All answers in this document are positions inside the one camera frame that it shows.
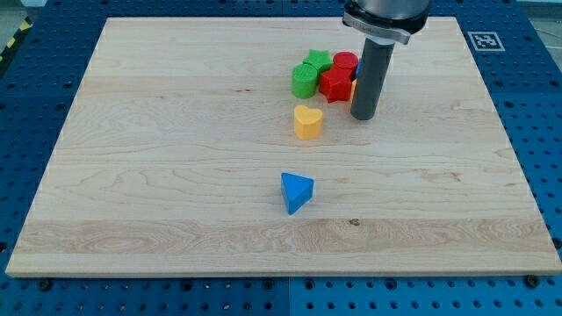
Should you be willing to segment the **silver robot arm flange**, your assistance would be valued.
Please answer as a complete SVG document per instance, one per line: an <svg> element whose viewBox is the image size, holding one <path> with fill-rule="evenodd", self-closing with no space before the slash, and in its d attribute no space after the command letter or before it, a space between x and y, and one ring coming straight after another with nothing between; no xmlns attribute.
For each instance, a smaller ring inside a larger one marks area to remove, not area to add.
<svg viewBox="0 0 562 316"><path fill-rule="evenodd" d="M429 17L432 0L349 0L342 23L380 45L407 45Z"/></svg>

